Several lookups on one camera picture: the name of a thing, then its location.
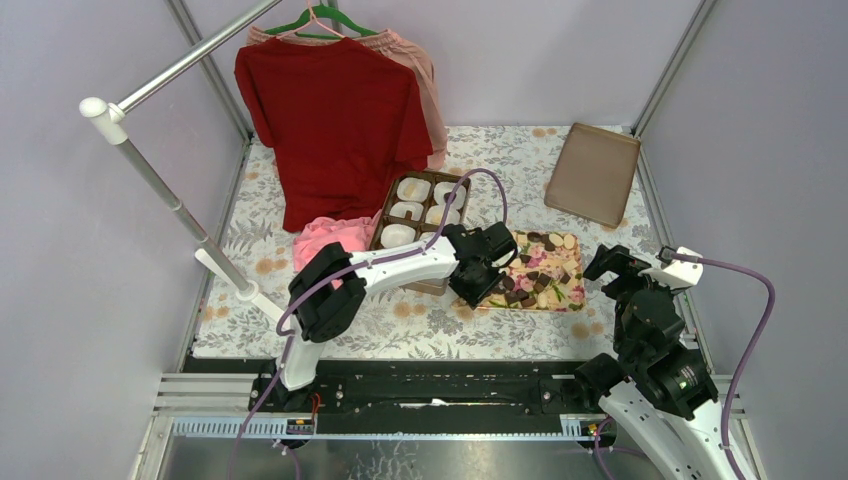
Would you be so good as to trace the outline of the gold box lid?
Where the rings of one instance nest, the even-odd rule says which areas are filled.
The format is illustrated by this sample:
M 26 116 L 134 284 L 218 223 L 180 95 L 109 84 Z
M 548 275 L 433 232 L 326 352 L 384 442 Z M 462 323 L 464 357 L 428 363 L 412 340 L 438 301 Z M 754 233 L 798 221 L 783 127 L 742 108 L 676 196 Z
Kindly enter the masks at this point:
M 543 202 L 606 227 L 624 218 L 641 142 L 600 127 L 575 123 L 546 187 Z

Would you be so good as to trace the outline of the red t-shirt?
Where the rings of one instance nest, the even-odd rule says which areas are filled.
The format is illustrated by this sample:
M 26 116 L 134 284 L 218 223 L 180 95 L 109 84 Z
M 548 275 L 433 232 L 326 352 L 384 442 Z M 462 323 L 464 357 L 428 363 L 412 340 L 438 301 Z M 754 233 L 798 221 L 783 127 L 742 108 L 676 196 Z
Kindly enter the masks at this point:
M 241 48 L 234 74 L 256 134 L 273 150 L 298 232 L 318 217 L 371 217 L 433 147 L 415 73 L 358 42 L 270 39 Z

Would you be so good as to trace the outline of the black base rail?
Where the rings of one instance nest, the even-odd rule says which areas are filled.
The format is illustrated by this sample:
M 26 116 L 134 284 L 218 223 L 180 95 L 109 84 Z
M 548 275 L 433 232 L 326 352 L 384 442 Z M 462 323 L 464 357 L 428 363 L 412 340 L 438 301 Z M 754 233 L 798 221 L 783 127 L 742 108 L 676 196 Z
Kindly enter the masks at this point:
M 565 392 L 585 362 L 321 360 L 313 383 L 293 392 L 268 363 L 248 406 L 302 413 L 320 434 L 551 433 L 560 415 L 602 412 Z

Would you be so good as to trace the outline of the green hanger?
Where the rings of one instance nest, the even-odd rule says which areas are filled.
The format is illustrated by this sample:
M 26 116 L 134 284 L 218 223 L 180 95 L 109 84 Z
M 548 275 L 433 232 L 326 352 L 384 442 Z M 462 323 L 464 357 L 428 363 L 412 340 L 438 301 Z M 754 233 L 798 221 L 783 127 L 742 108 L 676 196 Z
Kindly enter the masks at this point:
M 378 34 L 377 31 L 357 24 L 348 15 L 329 3 L 308 5 L 294 22 L 265 30 L 265 33 L 272 36 L 298 35 L 310 26 L 317 26 L 328 32 L 330 38 L 344 37 L 344 34 L 340 31 L 341 27 L 351 30 L 360 37 L 368 37 Z

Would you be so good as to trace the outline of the beige pink garment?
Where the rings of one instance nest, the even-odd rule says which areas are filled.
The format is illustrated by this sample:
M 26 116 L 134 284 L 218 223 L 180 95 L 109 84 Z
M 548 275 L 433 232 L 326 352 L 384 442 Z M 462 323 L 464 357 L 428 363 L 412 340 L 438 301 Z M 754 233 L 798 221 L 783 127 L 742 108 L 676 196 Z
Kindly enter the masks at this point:
M 325 46 L 337 43 L 340 38 L 307 38 L 297 34 L 272 35 L 257 26 L 248 28 L 245 48 L 278 39 L 284 43 L 309 47 Z M 360 45 L 373 50 L 386 58 L 403 65 L 415 73 L 418 82 L 422 112 L 429 133 L 433 153 L 428 157 L 427 168 L 440 170 L 447 155 L 448 129 L 445 126 L 439 103 L 435 66 L 428 53 L 419 45 L 402 38 L 390 29 L 376 35 L 354 38 Z

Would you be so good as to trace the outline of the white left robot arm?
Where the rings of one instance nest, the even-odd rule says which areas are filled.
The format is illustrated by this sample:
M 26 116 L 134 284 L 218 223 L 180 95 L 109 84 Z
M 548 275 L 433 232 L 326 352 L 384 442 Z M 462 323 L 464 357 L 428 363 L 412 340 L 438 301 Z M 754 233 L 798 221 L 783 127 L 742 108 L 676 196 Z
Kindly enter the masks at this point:
M 324 247 L 289 285 L 278 321 L 286 344 L 277 361 L 272 398 L 288 411 L 309 401 L 325 343 L 344 333 L 371 295 L 425 280 L 444 280 L 475 308 L 505 278 L 519 248 L 502 222 L 482 229 L 458 224 L 399 247 L 350 253 Z

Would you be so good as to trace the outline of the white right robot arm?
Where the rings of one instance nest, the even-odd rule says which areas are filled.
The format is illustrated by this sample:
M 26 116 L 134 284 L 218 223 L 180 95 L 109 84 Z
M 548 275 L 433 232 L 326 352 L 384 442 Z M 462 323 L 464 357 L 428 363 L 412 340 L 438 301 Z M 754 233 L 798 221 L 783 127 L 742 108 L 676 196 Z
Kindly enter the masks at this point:
M 615 278 L 602 292 L 615 302 L 612 355 L 599 354 L 578 367 L 566 394 L 583 410 L 602 411 L 624 428 L 666 479 L 754 479 L 730 429 L 740 375 L 775 304 L 773 283 L 745 267 L 705 258 L 684 247 L 663 247 L 659 268 L 621 245 L 598 247 L 584 271 L 587 280 Z M 759 325 L 720 394 L 698 348 L 682 341 L 684 320 L 677 294 L 695 286 L 712 266 L 747 275 L 767 290 Z

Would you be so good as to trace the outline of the gold chocolate box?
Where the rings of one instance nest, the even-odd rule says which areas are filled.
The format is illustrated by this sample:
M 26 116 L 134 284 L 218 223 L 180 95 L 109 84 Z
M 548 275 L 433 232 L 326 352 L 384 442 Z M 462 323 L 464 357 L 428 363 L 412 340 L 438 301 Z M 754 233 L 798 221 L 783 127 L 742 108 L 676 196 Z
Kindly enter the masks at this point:
M 463 222 L 471 181 L 458 175 L 425 170 L 396 179 L 381 209 L 368 248 L 380 250 L 426 240 L 442 220 Z

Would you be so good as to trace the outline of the floral chocolate tray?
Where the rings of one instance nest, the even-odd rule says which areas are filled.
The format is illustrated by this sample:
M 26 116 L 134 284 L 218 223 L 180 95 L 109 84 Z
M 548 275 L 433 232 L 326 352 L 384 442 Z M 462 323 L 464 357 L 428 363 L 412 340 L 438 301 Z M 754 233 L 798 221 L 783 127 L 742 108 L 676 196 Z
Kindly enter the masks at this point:
M 472 243 L 481 248 L 477 257 L 492 266 L 503 263 L 492 258 L 499 251 L 509 261 L 503 268 L 506 277 L 479 306 L 551 312 L 582 310 L 587 294 L 577 237 L 572 233 L 522 230 L 514 230 L 511 235 L 515 250 L 497 240 Z

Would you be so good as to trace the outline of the pink cloth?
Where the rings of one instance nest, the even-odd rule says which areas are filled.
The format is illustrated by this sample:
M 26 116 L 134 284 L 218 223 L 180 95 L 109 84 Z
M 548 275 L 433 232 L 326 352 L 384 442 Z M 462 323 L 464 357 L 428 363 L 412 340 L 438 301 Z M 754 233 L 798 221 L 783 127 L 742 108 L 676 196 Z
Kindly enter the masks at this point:
M 372 217 L 335 220 L 318 217 L 304 226 L 293 240 L 293 266 L 300 272 L 325 246 L 340 243 L 346 252 L 365 251 L 374 235 L 382 211 Z

